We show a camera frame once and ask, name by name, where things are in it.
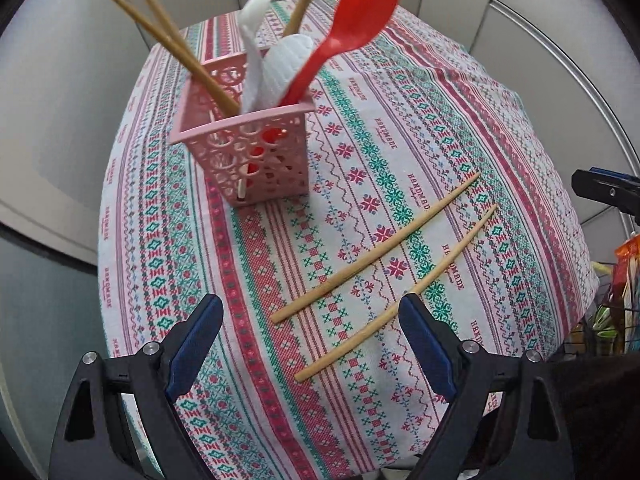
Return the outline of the white rice paddle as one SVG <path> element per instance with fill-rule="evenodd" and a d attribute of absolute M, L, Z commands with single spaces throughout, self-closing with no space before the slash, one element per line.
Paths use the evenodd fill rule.
<path fill-rule="evenodd" d="M 303 34 L 281 38 L 268 50 L 262 62 L 262 84 L 257 98 L 260 110 L 281 102 L 313 50 L 314 40 Z"/>

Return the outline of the red plastic spoon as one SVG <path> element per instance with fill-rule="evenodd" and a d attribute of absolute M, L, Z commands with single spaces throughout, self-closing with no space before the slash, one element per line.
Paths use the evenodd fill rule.
<path fill-rule="evenodd" d="M 340 0 L 329 33 L 314 50 L 277 106 L 294 105 L 325 62 L 368 44 L 387 24 L 398 0 Z"/>

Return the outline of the white plastic spoon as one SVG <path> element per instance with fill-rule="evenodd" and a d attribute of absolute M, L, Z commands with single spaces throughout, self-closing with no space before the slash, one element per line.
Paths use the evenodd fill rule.
<path fill-rule="evenodd" d="M 256 35 L 272 0 L 247 0 L 238 17 L 240 35 L 246 54 L 246 72 L 241 98 L 241 113 L 255 109 L 258 92 L 262 84 L 262 54 L 258 49 Z"/>

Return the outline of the orange snack packet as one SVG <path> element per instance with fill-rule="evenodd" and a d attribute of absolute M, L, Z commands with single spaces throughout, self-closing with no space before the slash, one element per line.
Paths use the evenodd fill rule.
<path fill-rule="evenodd" d="M 615 249 L 616 263 L 614 264 L 611 285 L 611 304 L 613 307 L 624 306 L 625 292 L 629 288 L 631 277 L 631 263 L 639 257 L 639 235 L 628 238 L 623 245 Z"/>

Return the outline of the patterned striped tablecloth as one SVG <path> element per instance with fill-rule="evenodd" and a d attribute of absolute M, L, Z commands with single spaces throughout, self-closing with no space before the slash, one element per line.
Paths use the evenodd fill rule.
<path fill-rule="evenodd" d="M 182 66 L 146 59 L 105 173 L 101 310 L 112 356 L 163 338 L 206 294 L 224 325 L 177 411 L 219 479 L 341 479 L 424 450 L 446 411 L 397 323 L 306 382 L 295 374 L 393 304 L 479 218 L 424 292 L 492 353 L 552 354 L 598 288 L 582 227 L 518 95 L 398 9 L 311 85 L 309 192 L 233 209 L 168 142 Z M 279 324 L 270 315 L 478 180 L 419 231 Z"/>

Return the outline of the pink perforated utensil basket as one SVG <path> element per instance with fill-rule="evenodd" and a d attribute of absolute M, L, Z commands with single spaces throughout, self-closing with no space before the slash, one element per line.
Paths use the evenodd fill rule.
<path fill-rule="evenodd" d="M 298 104 L 226 117 L 194 77 L 184 84 L 168 136 L 184 145 L 232 207 L 306 194 L 306 118 L 311 96 Z"/>

